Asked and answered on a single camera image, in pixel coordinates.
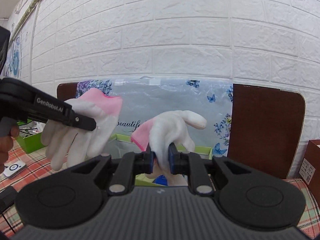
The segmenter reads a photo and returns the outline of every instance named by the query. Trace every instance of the cardboard box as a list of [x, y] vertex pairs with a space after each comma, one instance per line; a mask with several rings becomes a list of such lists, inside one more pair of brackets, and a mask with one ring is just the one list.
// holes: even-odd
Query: cardboard box
[[320, 140], [310, 140], [299, 174], [320, 203]]

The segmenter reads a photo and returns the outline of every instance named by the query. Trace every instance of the human hand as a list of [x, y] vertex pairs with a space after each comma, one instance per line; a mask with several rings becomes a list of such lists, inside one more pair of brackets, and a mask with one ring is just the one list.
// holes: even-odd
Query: human hand
[[11, 136], [17, 137], [19, 135], [19, 127], [13, 126], [10, 135], [0, 138], [0, 173], [4, 171], [4, 163], [9, 158], [9, 151], [13, 147], [13, 140]]
[[173, 142], [182, 144], [187, 151], [195, 150], [195, 143], [190, 138], [187, 125], [196, 129], [204, 129], [207, 120], [192, 111], [168, 111], [144, 122], [132, 133], [131, 140], [145, 151], [149, 143], [150, 148], [156, 154], [153, 173], [146, 174], [150, 179], [164, 175], [169, 186], [184, 186], [187, 182], [182, 175], [172, 175], [168, 160], [168, 148]]
[[49, 120], [42, 132], [41, 142], [48, 145], [45, 155], [51, 160], [51, 167], [58, 171], [66, 154], [67, 166], [71, 167], [101, 154], [103, 147], [118, 123], [122, 106], [121, 97], [107, 97], [97, 88], [91, 88], [79, 98], [69, 99], [72, 110], [92, 117], [96, 121], [93, 131], [82, 130]]

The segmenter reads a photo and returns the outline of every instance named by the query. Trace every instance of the glove finger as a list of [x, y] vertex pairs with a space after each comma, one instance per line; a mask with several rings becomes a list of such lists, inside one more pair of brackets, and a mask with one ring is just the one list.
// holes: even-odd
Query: glove finger
[[195, 143], [191, 139], [188, 131], [186, 131], [185, 136], [184, 136], [183, 141], [181, 142], [181, 144], [185, 147], [185, 149], [188, 152], [194, 152], [195, 151], [195, 147], [196, 147]]
[[67, 133], [63, 136], [62, 141], [60, 142], [60, 146], [57, 149], [56, 153], [53, 155], [51, 160], [51, 168], [54, 171], [58, 171], [61, 169], [63, 165], [64, 157], [66, 156], [71, 144], [78, 133], [77, 128], [70, 127]]
[[45, 156], [51, 160], [53, 155], [57, 152], [58, 148], [60, 147], [60, 143], [64, 135], [68, 131], [67, 126], [63, 125], [62, 123], [57, 123], [54, 129], [54, 133], [52, 139], [45, 151]]
[[103, 123], [100, 123], [99, 126], [97, 126], [90, 140], [87, 152], [88, 157], [92, 158], [98, 156], [102, 152], [113, 130], [116, 128], [117, 123], [117, 117], [108, 116]]
[[67, 167], [77, 165], [84, 161], [91, 136], [91, 132], [78, 130], [78, 134], [76, 135], [68, 152]]
[[44, 126], [44, 129], [41, 134], [41, 143], [45, 146], [48, 146], [54, 135], [54, 131], [58, 122], [53, 120], [48, 120]]
[[186, 110], [186, 111], [172, 111], [175, 114], [178, 114], [179, 116], [182, 117], [182, 119], [186, 122], [186, 124], [196, 128], [196, 129], [204, 129], [207, 126], [207, 120], [192, 111]]

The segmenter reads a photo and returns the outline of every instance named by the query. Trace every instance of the blue butterfly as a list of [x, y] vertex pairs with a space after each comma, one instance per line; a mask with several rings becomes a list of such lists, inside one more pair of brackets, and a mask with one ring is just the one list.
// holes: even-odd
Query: blue butterfly
[[199, 80], [187, 80], [186, 81], [186, 85], [198, 88], [199, 87], [199, 82], [200, 82]]
[[207, 99], [209, 100], [210, 103], [216, 101], [216, 96], [213, 94], [212, 97], [207, 96]]
[[227, 151], [227, 149], [220, 150], [220, 143], [217, 143], [214, 146], [212, 154], [214, 154], [214, 155], [223, 155], [226, 151]]

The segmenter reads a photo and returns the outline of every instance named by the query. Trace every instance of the finger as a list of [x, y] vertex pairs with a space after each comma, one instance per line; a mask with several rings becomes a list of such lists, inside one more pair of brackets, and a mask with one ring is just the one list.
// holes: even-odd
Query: finger
[[207, 126], [207, 120], [192, 111], [173, 111], [175, 114], [178, 114], [182, 117], [182, 119], [186, 122], [186, 124], [196, 128], [196, 129], [204, 129]]
[[62, 141], [63, 137], [65, 136], [65, 134], [67, 133], [68, 128], [69, 127], [67, 127], [61, 123], [56, 124], [52, 139], [51, 139], [51, 141], [45, 151], [45, 156], [49, 160], [51, 160], [53, 158], [54, 154], [59, 149], [61, 141]]
[[18, 137], [19, 133], [20, 133], [20, 130], [18, 126], [15, 125], [11, 128], [10, 134], [12, 137]]
[[68, 152], [67, 167], [77, 165], [84, 161], [90, 139], [90, 132], [79, 130]]
[[67, 152], [69, 151], [72, 142], [74, 141], [76, 135], [78, 133], [77, 128], [70, 127], [67, 133], [63, 136], [60, 146], [54, 153], [51, 159], [51, 168], [54, 171], [58, 171], [62, 168], [64, 157], [66, 156]]
[[13, 140], [10, 136], [0, 138], [0, 152], [8, 152], [13, 147]]
[[194, 152], [195, 151], [195, 147], [196, 147], [195, 143], [191, 139], [188, 131], [186, 131], [185, 136], [184, 136], [183, 141], [181, 142], [181, 144], [185, 147], [185, 149], [188, 152]]
[[43, 145], [48, 146], [50, 144], [57, 124], [58, 122], [53, 120], [48, 120], [45, 124], [41, 134], [41, 143]]
[[99, 126], [97, 126], [96, 130], [92, 133], [87, 152], [88, 157], [92, 158], [98, 156], [102, 152], [114, 128], [116, 128], [117, 123], [117, 117], [108, 116], [103, 123], [100, 123]]
[[9, 159], [8, 152], [0, 152], [0, 164], [5, 163]]

